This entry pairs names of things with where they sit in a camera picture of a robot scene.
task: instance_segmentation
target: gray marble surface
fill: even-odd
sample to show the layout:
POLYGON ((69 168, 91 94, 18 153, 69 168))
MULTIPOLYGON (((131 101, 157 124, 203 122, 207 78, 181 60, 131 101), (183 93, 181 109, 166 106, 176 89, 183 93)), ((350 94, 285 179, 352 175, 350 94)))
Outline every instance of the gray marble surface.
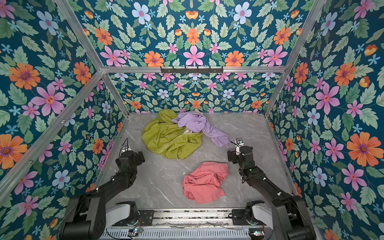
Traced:
MULTIPOLYGON (((122 141, 128 138, 131 149, 135 152, 142 151, 146 161, 138 166, 137 179, 133 186, 114 197, 107 207, 123 201, 135 201, 138 208, 245 207, 249 201, 263 199, 257 190, 246 183, 242 184, 238 164, 228 162, 228 147, 231 150, 235 147, 232 143, 229 143, 228 147, 217 147, 209 137, 204 136, 203 144, 186 159, 167 159, 147 150, 141 140, 142 130, 156 116, 157 114, 129 116, 129 126, 122 141), (209 204, 199 205, 184 196, 182 181, 185 175, 206 161, 227 163, 229 176, 222 185, 224 197, 209 204)), ((255 164, 282 190, 292 192, 286 168, 280 160, 269 126, 262 114, 213 113, 205 116, 212 125, 227 133, 231 141, 242 137, 245 145, 253 147, 255 164)), ((117 169, 116 163, 112 163, 103 182, 114 175, 117 169)))

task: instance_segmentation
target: wallpaper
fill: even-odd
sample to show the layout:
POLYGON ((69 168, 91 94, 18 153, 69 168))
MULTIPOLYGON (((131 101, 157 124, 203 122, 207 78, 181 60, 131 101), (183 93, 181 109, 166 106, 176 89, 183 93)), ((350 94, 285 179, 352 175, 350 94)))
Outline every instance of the wallpaper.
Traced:
POLYGON ((0 0, 0 57, 2 179, 94 68, 52 1, 0 0))
POLYGON ((131 112, 262 113, 278 82, 276 73, 116 73, 111 75, 131 112))
POLYGON ((384 239, 383 6, 327 4, 270 115, 326 240, 384 239))
POLYGON ((56 240, 69 199, 96 188, 122 119, 100 81, 0 208, 0 239, 56 240))
POLYGON ((288 59, 312 4, 84 0, 76 14, 106 66, 278 66, 288 59))

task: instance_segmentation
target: orange flower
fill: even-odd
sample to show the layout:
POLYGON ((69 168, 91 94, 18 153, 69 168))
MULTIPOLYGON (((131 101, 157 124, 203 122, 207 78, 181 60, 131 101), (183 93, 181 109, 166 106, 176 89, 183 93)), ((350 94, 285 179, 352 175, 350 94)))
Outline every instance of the orange flower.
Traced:
POLYGON ((308 74, 308 64, 307 63, 301 63, 300 66, 296 68, 295 73, 295 82, 298 84, 302 84, 307 79, 308 74))
POLYGON ((9 78, 12 82, 16 82, 15 85, 19 88, 25 88, 27 90, 36 87, 37 83, 40 82, 39 72, 36 69, 33 69, 32 65, 24 65, 23 63, 18 63, 17 68, 11 67, 9 69, 11 75, 9 78))
POLYGON ((131 106, 135 109, 140 109, 141 108, 141 103, 139 102, 136 102, 136 101, 132 101, 131 102, 131 106))
POLYGON ((376 158, 383 158, 384 150, 377 148, 381 142, 377 137, 369 138, 367 132, 361 132, 360 137, 355 133, 351 136, 352 142, 347 142, 347 149, 351 150, 348 154, 352 160, 358 159, 358 164, 365 167, 368 164, 373 167, 379 164, 376 158))
POLYGON ((91 183, 91 185, 87 187, 87 190, 85 190, 85 192, 90 192, 95 189, 96 189, 96 185, 94 183, 91 183))
POLYGON ((295 183, 295 188, 297 191, 297 195, 302 198, 303 195, 301 194, 301 188, 299 187, 299 185, 297 183, 295 183))
POLYGON ((359 82, 360 86, 362 86, 363 88, 369 87, 370 83, 371 81, 369 80, 368 76, 363 77, 362 79, 360 79, 360 82, 359 82))
POLYGON ((181 36, 181 29, 176 29, 176 31, 175 31, 175 35, 176 36, 181 36))
POLYGON ((364 54, 365 54, 366 56, 369 56, 369 55, 374 54, 376 51, 377 51, 377 47, 376 47, 376 45, 368 45, 368 46, 365 48, 364 54))
POLYGON ((291 13, 291 18, 295 18, 295 17, 297 17, 297 15, 299 15, 299 10, 295 10, 295 11, 293 11, 292 13, 291 13))
POLYGON ((19 136, 12 139, 11 134, 0 135, 0 164, 2 169, 13 167, 13 162, 18 162, 23 156, 21 153, 27 151, 27 145, 21 144, 24 141, 19 136))
POLYGON ((99 42, 103 43, 104 45, 112 45, 112 37, 111 34, 108 31, 105 31, 103 28, 96 28, 95 36, 98 38, 99 42))
POLYGON ((47 238, 43 240, 56 240, 56 236, 49 235, 47 238))
POLYGON ((101 138, 96 139, 96 140, 95 140, 95 143, 93 144, 93 149, 92 149, 92 151, 93 151, 95 154, 99 154, 99 153, 101 152, 101 150, 103 149, 103 147, 104 147, 103 140, 101 140, 101 138))
POLYGON ((209 36, 209 35, 211 35, 211 34, 212 34, 211 30, 209 30, 209 29, 207 29, 207 28, 204 30, 204 35, 205 35, 205 36, 209 36))
POLYGON ((201 106, 201 103, 199 101, 194 101, 192 103, 192 106, 197 109, 197 108, 199 108, 201 106))
POLYGON ((155 53, 154 51, 149 51, 144 55, 144 62, 148 64, 148 67, 162 67, 164 66, 164 59, 161 58, 159 53, 155 53))
POLYGON ((331 229, 325 230, 324 237, 326 240, 340 240, 331 229))
POLYGON ((356 67, 353 66, 353 63, 348 63, 345 65, 340 66, 340 69, 337 69, 336 71, 336 77, 335 82, 337 82, 337 85, 341 86, 347 86, 349 84, 349 81, 352 81, 354 77, 356 76, 354 73, 356 72, 356 67))
POLYGON ((283 45, 286 41, 288 41, 288 38, 291 36, 291 29, 290 28, 282 28, 280 31, 276 32, 276 36, 273 38, 275 41, 275 44, 283 45))
POLYGON ((57 225, 57 221, 58 221, 58 219, 55 218, 55 219, 49 224, 49 227, 50 227, 50 228, 54 228, 54 227, 57 225))
POLYGON ((73 73, 76 74, 77 81, 85 85, 91 78, 89 67, 86 66, 83 62, 75 63, 74 66, 76 68, 73 69, 73 73))
POLYGON ((252 108, 259 108, 259 107, 261 107, 262 106, 262 102, 261 101, 254 101, 253 103, 252 103, 252 108))
POLYGON ((200 37, 200 34, 197 32, 195 28, 191 28, 189 30, 189 33, 187 33, 187 38, 188 38, 187 40, 192 45, 196 45, 196 43, 200 41, 199 37, 200 37))
POLYGON ((120 122, 120 123, 118 124, 118 132, 120 132, 121 126, 122 126, 122 122, 120 122))
POLYGON ((186 11, 185 12, 185 15, 187 16, 187 19, 197 19, 198 15, 199 15, 199 12, 197 11, 186 11))
POLYGON ((292 139, 287 138, 287 140, 285 140, 285 146, 287 147, 287 150, 288 150, 288 151, 292 151, 292 150, 293 150, 293 142, 292 142, 292 139))
POLYGON ((234 51, 233 53, 228 53, 228 57, 225 58, 227 67, 240 67, 241 63, 244 62, 244 55, 239 53, 239 51, 234 51))
POLYGON ((84 12, 85 13, 85 15, 89 18, 89 19, 93 19, 93 13, 91 13, 90 11, 85 11, 84 12))

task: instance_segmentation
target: pink flower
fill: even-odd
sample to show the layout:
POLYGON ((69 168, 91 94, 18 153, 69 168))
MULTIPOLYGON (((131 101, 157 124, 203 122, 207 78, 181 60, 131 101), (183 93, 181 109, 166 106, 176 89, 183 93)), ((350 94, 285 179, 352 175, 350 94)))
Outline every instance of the pink flower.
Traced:
POLYGON ((182 84, 182 83, 180 83, 180 81, 178 81, 177 83, 175 83, 175 88, 177 89, 177 90, 179 90, 180 91, 180 89, 184 89, 184 84, 182 84))
POLYGON ((354 9, 354 12, 357 13, 355 15, 354 20, 358 19, 359 17, 365 18, 365 15, 367 14, 367 11, 375 6, 375 4, 372 2, 372 0, 361 0, 360 4, 361 4, 361 6, 357 6, 354 9))
POLYGON ((39 197, 34 197, 32 199, 32 196, 29 195, 26 197, 25 202, 19 203, 18 207, 20 209, 20 212, 18 216, 20 217, 25 213, 25 215, 29 216, 31 215, 32 209, 35 209, 39 206, 39 204, 35 203, 39 197))
POLYGON ((20 180, 20 182, 17 184, 15 188, 15 194, 19 195, 23 191, 24 186, 30 187, 30 188, 33 187, 33 181, 30 179, 36 177, 36 175, 37 175, 36 171, 30 172, 27 175, 25 175, 25 177, 23 177, 20 180))
POLYGON ((353 101, 353 105, 352 104, 348 104, 347 107, 349 108, 347 110, 347 113, 348 114, 352 114, 352 117, 355 118, 356 117, 356 113, 357 114, 362 114, 362 111, 360 110, 360 108, 362 108, 362 103, 358 104, 357 100, 353 101))
POLYGON ((40 115, 40 112, 37 111, 39 106, 34 106, 31 102, 28 103, 28 106, 24 105, 22 108, 25 110, 23 112, 24 116, 29 115, 30 118, 34 119, 35 115, 40 115))
POLYGON ((66 142, 61 142, 60 143, 60 146, 59 147, 59 151, 61 151, 61 154, 64 155, 65 152, 70 152, 70 147, 72 146, 72 144, 70 144, 68 141, 66 142))
POLYGON ((258 54, 257 58, 264 59, 264 57, 266 57, 268 55, 268 51, 262 49, 260 52, 257 52, 257 54, 258 54))
POLYGON ((216 5, 219 5, 220 4, 220 0, 209 0, 211 3, 215 2, 216 5))
POLYGON ((173 0, 163 0, 163 4, 166 6, 167 5, 167 2, 173 2, 173 0))
POLYGON ((316 84, 314 85, 316 87, 316 91, 318 91, 319 89, 322 90, 324 84, 325 84, 325 81, 323 81, 323 77, 321 77, 320 79, 317 79, 316 84))
POLYGON ((85 102, 87 103, 88 101, 93 102, 92 96, 95 94, 93 92, 90 92, 89 95, 85 98, 85 102))
POLYGON ((64 105, 59 102, 59 100, 63 100, 65 95, 64 93, 55 94, 55 86, 53 84, 48 84, 48 93, 41 87, 37 87, 36 89, 42 98, 34 97, 32 98, 31 103, 39 106, 44 105, 41 109, 43 116, 49 115, 51 113, 51 109, 56 114, 59 114, 64 109, 64 105))
POLYGON ((220 75, 216 76, 216 79, 220 79, 220 82, 222 83, 224 80, 228 80, 230 73, 222 73, 220 75))
POLYGON ((287 154, 287 149, 284 148, 284 146, 281 144, 281 142, 280 142, 280 144, 278 144, 278 145, 279 145, 279 148, 280 148, 281 155, 283 156, 283 160, 284 160, 285 162, 288 161, 287 156, 286 156, 286 154, 287 154))
POLYGON ((11 5, 6 5, 6 0, 0 0, 0 17, 5 18, 6 16, 15 19, 14 15, 11 12, 14 12, 15 9, 11 5))
POLYGON ((144 74, 144 79, 147 79, 148 78, 148 80, 150 81, 150 82, 152 82, 152 79, 156 79, 156 77, 155 77, 155 73, 143 73, 144 74))
POLYGON ((60 89, 60 91, 63 91, 64 88, 67 86, 67 85, 65 85, 65 84, 63 83, 63 79, 62 79, 62 78, 60 78, 60 79, 55 78, 55 81, 52 82, 52 84, 56 86, 56 87, 55 87, 56 90, 59 90, 59 89, 60 89))
POLYGON ((328 115, 331 110, 331 107, 329 105, 332 105, 334 107, 340 105, 339 100, 337 98, 333 98, 333 96, 335 96, 338 92, 339 86, 335 86, 331 90, 329 90, 328 83, 325 83, 323 86, 323 93, 316 93, 316 98, 320 100, 320 102, 318 102, 316 105, 316 109, 322 109, 324 106, 324 113, 328 115))
POLYGON ((319 142, 316 142, 314 139, 312 139, 312 143, 310 143, 311 146, 311 152, 315 152, 317 154, 321 147, 319 147, 319 142))
POLYGON ((340 202, 341 204, 346 205, 345 207, 347 208, 348 211, 350 211, 351 209, 354 211, 358 210, 355 206, 355 204, 357 203, 357 200, 354 198, 351 199, 351 195, 349 194, 349 192, 347 192, 346 195, 342 193, 341 197, 343 198, 343 200, 341 200, 340 202))
POLYGON ((208 86, 208 89, 210 90, 217 88, 216 83, 213 83, 212 81, 208 83, 207 86, 208 86))
POLYGON ((299 108, 296 106, 292 109, 292 115, 296 118, 299 115, 299 108))
POLYGON ((197 47, 195 45, 192 45, 190 50, 191 50, 191 53, 188 53, 188 52, 183 53, 184 57, 189 58, 185 62, 185 64, 187 66, 192 65, 192 63, 193 63, 193 66, 196 66, 196 64, 203 65, 203 61, 200 58, 204 57, 205 53, 197 52, 197 47))
POLYGON ((293 77, 288 77, 287 80, 285 80, 285 90, 288 90, 288 92, 291 90, 291 87, 293 87, 293 77))
POLYGON ((96 86, 96 90, 99 92, 100 90, 103 90, 103 81, 100 80, 98 83, 97 83, 97 86, 96 86))
POLYGON ((101 158, 100 158, 100 161, 101 161, 101 162, 103 162, 103 163, 105 162, 105 160, 106 160, 107 157, 108 157, 108 154, 109 154, 110 149, 111 149, 111 146, 110 146, 109 144, 107 145, 107 148, 106 148, 106 149, 103 149, 102 152, 103 152, 104 155, 101 156, 101 158))
POLYGON ((124 57, 125 60, 131 59, 130 55, 131 53, 127 52, 127 50, 120 50, 120 57, 124 57))
POLYGON ((236 75, 235 75, 235 78, 237 79, 238 78, 238 80, 239 81, 241 81, 243 78, 247 78, 247 73, 235 73, 236 75))
POLYGON ((167 82, 170 82, 171 79, 174 79, 175 76, 172 75, 172 73, 160 73, 161 80, 167 80, 167 82))
POLYGON ((283 50, 283 45, 280 45, 276 48, 276 51, 273 51, 272 49, 268 50, 268 58, 265 58, 263 60, 263 63, 269 63, 268 66, 274 66, 283 64, 283 61, 280 58, 285 57, 288 52, 281 52, 283 50))
POLYGON ((52 152, 49 151, 53 148, 53 144, 48 144, 47 148, 44 150, 43 154, 39 156, 39 162, 43 162, 45 157, 52 157, 52 152))
POLYGON ((329 142, 326 142, 325 146, 329 149, 325 152, 325 155, 332 155, 333 162, 337 161, 337 157, 339 157, 340 159, 344 159, 344 155, 340 152, 344 148, 344 145, 342 145, 341 143, 336 145, 336 140, 334 138, 331 140, 331 144, 329 144, 329 142))
POLYGON ((169 50, 169 53, 174 53, 176 54, 176 51, 178 51, 179 49, 176 47, 176 44, 169 44, 169 47, 168 47, 168 50, 169 50))
POLYGON ((247 89, 247 88, 251 88, 251 87, 252 87, 252 82, 251 82, 251 80, 249 80, 248 82, 245 81, 243 86, 245 87, 245 89, 247 89))
POLYGON ((296 171, 296 166, 294 163, 291 163, 291 166, 289 168, 291 169, 292 172, 296 171))
POLYGON ((115 64, 116 67, 120 67, 121 66, 120 63, 126 63, 124 59, 119 58, 120 57, 119 50, 114 50, 112 53, 112 50, 107 46, 104 46, 104 50, 106 51, 106 53, 101 52, 100 55, 104 58, 108 58, 107 60, 108 66, 112 66, 113 64, 115 64))
POLYGON ((212 51, 212 54, 214 54, 214 53, 218 53, 219 49, 220 47, 217 45, 217 43, 215 43, 215 45, 211 44, 211 48, 209 50, 212 51))
POLYGON ((292 93, 293 101, 300 101, 301 96, 303 95, 301 92, 301 87, 297 88, 295 87, 295 91, 292 93))
POLYGON ((139 81, 139 86, 140 86, 140 88, 142 88, 142 89, 147 89, 147 87, 148 87, 148 85, 147 85, 147 83, 146 82, 142 82, 142 81, 139 81))
POLYGON ((358 169, 355 171, 353 165, 348 164, 348 170, 345 168, 341 170, 344 175, 347 176, 344 178, 345 184, 350 184, 352 182, 352 187, 355 191, 359 190, 359 185, 362 187, 367 186, 367 183, 363 179, 359 178, 364 175, 364 171, 362 169, 358 169))
POLYGON ((93 109, 91 106, 89 106, 88 108, 85 108, 85 110, 87 111, 86 115, 91 118, 95 115, 95 109, 93 109))

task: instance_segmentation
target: floral wall panel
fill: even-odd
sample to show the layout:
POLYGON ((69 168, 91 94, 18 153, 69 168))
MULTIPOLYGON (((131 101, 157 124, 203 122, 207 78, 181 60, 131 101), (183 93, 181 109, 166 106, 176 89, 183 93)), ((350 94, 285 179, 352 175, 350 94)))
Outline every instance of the floral wall panel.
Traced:
POLYGON ((68 122, 0 209, 0 239, 56 239, 69 199, 96 188, 122 125, 102 81, 68 122))
POLYGON ((270 115, 326 240, 384 238, 383 6, 330 2, 270 115))
POLYGON ((0 1, 0 39, 2 178, 94 68, 52 1, 0 1))
POLYGON ((76 14, 104 65, 276 66, 286 63, 312 3, 97 0, 79 1, 76 14))
POLYGON ((137 113, 165 108, 181 113, 193 109, 262 113, 279 77, 276 73, 111 75, 128 110, 137 113))

